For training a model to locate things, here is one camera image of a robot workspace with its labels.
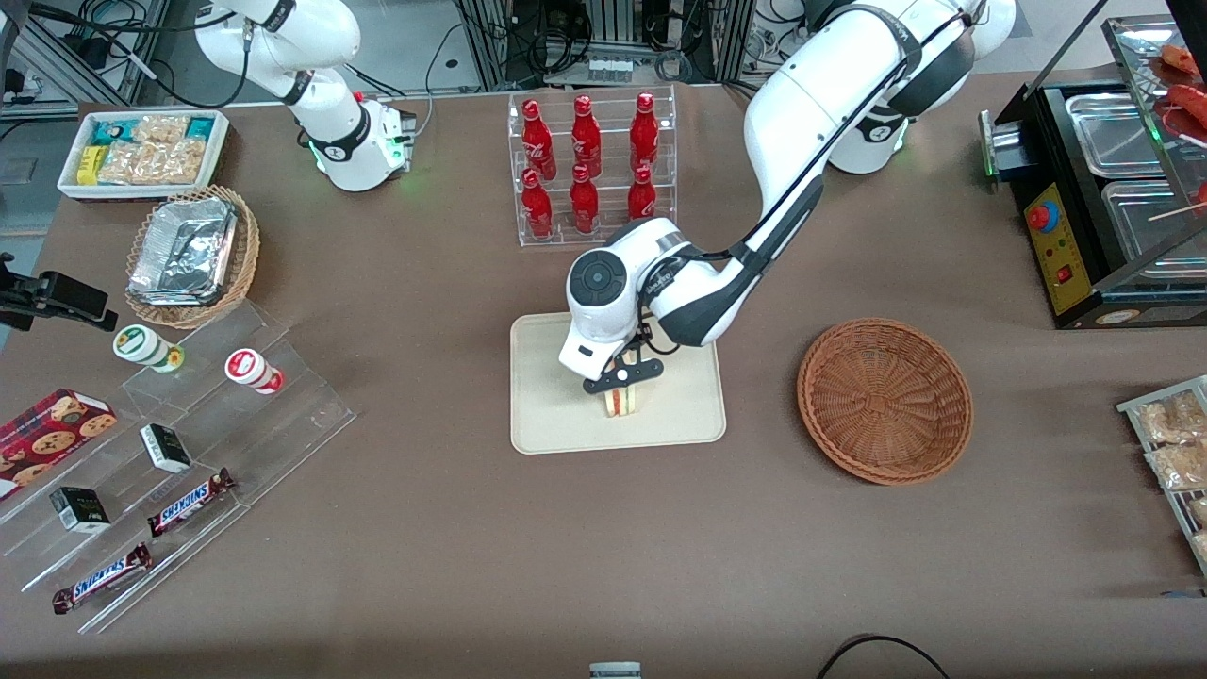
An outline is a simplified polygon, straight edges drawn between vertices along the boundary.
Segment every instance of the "tabletop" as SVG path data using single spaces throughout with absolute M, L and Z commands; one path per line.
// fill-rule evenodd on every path
M 1201 675 L 1202 604 L 1156 596 L 1201 580 L 1114 405 L 1205 373 L 1207 330 L 1053 328 L 1009 192 L 980 177 L 976 112 L 1020 81 L 974 76 L 884 171 L 829 171 L 717 344 L 721 441 L 543 457 L 509 443 L 508 329 L 565 310 L 576 252 L 515 241 L 507 96 L 437 100 L 413 170 L 366 193 L 315 170 L 285 107 L 229 109 L 216 182 L 260 222 L 250 295 L 360 417 L 100 636 L 0 569 L 8 677 L 803 677 L 862 632 L 961 677 Z M 676 96 L 680 226 L 724 247 L 759 209 L 746 100 Z M 147 209 L 64 199 L 39 270 L 133 318 Z M 811 339 L 859 316 L 921 328 L 967 376 L 972 443 L 933 482 L 861 482 L 800 422 Z M 109 343 L 59 320 L 13 333 L 0 412 L 115 391 L 134 367 Z M 852 655 L 832 677 L 926 669 Z

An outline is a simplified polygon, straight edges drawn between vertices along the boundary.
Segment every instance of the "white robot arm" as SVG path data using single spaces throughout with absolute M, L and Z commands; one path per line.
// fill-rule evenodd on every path
M 214 65 L 288 105 L 310 136 L 319 168 L 345 191 L 366 191 L 409 166 L 414 119 L 378 101 L 357 100 L 333 66 L 361 47 L 361 29 L 339 0 L 223 0 L 203 7 L 197 42 Z
M 978 54 L 1005 40 L 1010 27 L 1003 30 L 1003 23 L 1014 23 L 1014 0 L 841 5 L 746 110 L 746 150 L 763 216 L 745 238 L 705 253 L 657 217 L 625 226 L 575 261 L 566 279 L 572 322 L 559 359 L 585 379 L 589 393 L 661 374 L 657 359 L 625 365 L 618 358 L 648 336 L 643 306 L 677 345 L 715 341 L 817 205 L 822 170 L 844 135 L 877 100 L 909 106 L 908 115 L 943 104 Z M 723 259 L 721 269 L 710 263 Z

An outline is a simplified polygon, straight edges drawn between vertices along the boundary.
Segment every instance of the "coca-cola bottle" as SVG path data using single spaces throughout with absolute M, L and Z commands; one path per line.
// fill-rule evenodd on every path
M 570 130 L 575 142 L 575 162 L 587 165 L 591 176 L 604 171 L 604 141 L 600 123 L 591 112 L 591 98 L 581 94 L 575 98 L 575 127 Z
M 553 235 L 553 203 L 549 201 L 549 194 L 541 186 L 541 177 L 535 169 L 524 168 L 520 180 L 524 182 L 520 201 L 524 204 L 529 230 L 532 232 L 532 238 L 548 240 Z
M 654 166 L 658 159 L 658 118 L 654 117 L 654 95 L 637 94 L 637 115 L 629 128 L 629 164 L 632 171 L 641 165 Z
M 575 185 L 570 187 L 570 203 L 575 207 L 575 228 L 579 233 L 595 233 L 595 219 L 600 213 L 600 194 L 591 183 L 590 170 L 579 163 L 575 165 Z
M 529 99 L 520 106 L 524 111 L 524 154 L 529 166 L 535 168 L 546 181 L 558 176 L 558 162 L 553 158 L 553 134 L 541 119 L 541 106 Z
M 649 165 L 641 165 L 632 172 L 632 186 L 629 187 L 629 218 L 654 216 L 654 203 L 658 193 L 649 183 Z

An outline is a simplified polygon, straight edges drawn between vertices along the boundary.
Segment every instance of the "snickers bar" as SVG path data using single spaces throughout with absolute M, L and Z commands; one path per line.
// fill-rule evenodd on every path
M 54 592 L 54 599 L 51 602 L 54 605 L 54 614 L 63 615 L 105 587 L 112 587 L 127 575 L 140 569 L 150 570 L 152 566 L 151 551 L 146 544 L 139 543 L 134 551 L 93 573 L 88 579 L 76 583 L 75 587 Z
M 205 484 L 193 488 L 191 493 L 168 505 L 168 509 L 148 519 L 147 523 L 151 525 L 151 537 L 158 538 L 177 525 L 183 523 L 197 510 L 217 499 L 218 496 L 226 493 L 227 488 L 232 486 L 234 486 L 234 480 L 231 479 L 231 473 L 223 467 L 221 472 L 206 479 Z

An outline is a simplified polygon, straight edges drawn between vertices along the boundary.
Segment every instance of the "wicker basket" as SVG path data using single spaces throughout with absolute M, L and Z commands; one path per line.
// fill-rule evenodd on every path
M 835 464 L 885 486 L 929 481 L 963 455 L 973 403 L 933 339 L 886 318 L 835 324 L 800 364 L 797 404 Z
M 200 200 L 203 198 L 222 198 L 239 210 L 239 221 L 234 227 L 234 244 L 231 248 L 231 262 L 227 265 L 227 289 L 222 298 L 210 306 L 152 306 L 135 300 L 127 292 L 126 300 L 134 309 L 134 314 L 147 322 L 192 329 L 229 312 L 247 295 L 251 279 L 256 275 L 256 257 L 260 254 L 260 227 L 256 223 L 256 215 L 251 213 L 247 203 L 244 203 L 238 193 L 222 186 L 206 186 L 200 191 L 173 195 L 168 198 L 168 201 Z M 142 227 L 134 236 L 134 247 L 127 257 L 127 275 L 134 274 L 134 264 L 138 263 L 139 254 L 142 252 L 142 239 L 147 234 L 153 213 L 154 210 L 147 215 L 147 218 L 142 219 Z

